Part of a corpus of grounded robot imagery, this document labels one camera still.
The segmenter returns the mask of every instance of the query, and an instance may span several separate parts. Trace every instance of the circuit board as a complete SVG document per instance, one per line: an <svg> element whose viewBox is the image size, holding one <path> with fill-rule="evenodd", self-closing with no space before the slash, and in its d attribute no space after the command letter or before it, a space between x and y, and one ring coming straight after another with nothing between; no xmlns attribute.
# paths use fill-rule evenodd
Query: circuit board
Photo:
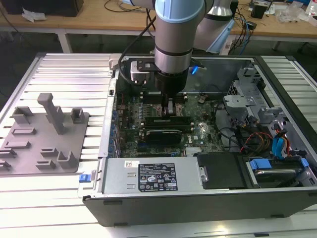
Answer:
<svg viewBox="0 0 317 238"><path fill-rule="evenodd" d="M122 158L192 156L197 152L223 151L221 139L211 121L212 101L199 103L200 94L187 95L187 102L175 104L178 117L190 117L191 133L183 133L180 143L175 145L153 145L140 139L141 123L146 117L162 117L161 104L144 104L140 98L132 97L121 115L120 136L123 138Z"/></svg>

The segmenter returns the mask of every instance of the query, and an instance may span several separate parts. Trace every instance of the black box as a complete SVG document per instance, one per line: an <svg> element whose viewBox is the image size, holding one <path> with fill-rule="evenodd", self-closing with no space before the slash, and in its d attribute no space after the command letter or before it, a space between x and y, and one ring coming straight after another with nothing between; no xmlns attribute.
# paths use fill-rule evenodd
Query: black box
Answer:
<svg viewBox="0 0 317 238"><path fill-rule="evenodd" d="M266 10L267 6L254 4L251 12L251 17L262 19Z"/></svg>
<svg viewBox="0 0 317 238"><path fill-rule="evenodd" d="M84 0L0 0L8 14L21 14L23 9L46 15L77 16Z"/></svg>

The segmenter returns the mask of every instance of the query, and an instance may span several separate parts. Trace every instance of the regulatory label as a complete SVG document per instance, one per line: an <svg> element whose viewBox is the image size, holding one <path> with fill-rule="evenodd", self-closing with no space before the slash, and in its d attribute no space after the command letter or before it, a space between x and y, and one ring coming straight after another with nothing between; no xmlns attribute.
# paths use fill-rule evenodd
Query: regulatory label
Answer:
<svg viewBox="0 0 317 238"><path fill-rule="evenodd" d="M124 167L125 168L137 168L140 161L138 160L125 160L124 161Z"/></svg>
<svg viewBox="0 0 317 238"><path fill-rule="evenodd" d="M140 164L141 192L177 191L175 164Z"/></svg>

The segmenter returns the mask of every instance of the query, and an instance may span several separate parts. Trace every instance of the white label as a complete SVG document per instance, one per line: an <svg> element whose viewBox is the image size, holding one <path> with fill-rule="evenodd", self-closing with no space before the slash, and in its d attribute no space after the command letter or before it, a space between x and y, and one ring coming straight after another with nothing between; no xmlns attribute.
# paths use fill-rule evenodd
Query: white label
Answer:
<svg viewBox="0 0 317 238"><path fill-rule="evenodd" d="M137 168L139 166L140 161L138 160L126 160L124 161L125 168Z"/></svg>

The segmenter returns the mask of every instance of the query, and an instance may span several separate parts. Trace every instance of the blue cable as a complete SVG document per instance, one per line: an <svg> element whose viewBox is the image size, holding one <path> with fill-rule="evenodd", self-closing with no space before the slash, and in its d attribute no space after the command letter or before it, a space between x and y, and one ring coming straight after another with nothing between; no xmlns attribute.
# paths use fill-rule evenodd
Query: blue cable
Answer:
<svg viewBox="0 0 317 238"><path fill-rule="evenodd" d="M247 23L247 21L245 19L243 19L243 21L246 24L246 39L244 41L244 45L243 45L239 55L241 55L242 52L244 51L244 49L246 48L247 43L248 43L248 38L249 38L249 26L248 26L248 23Z"/></svg>

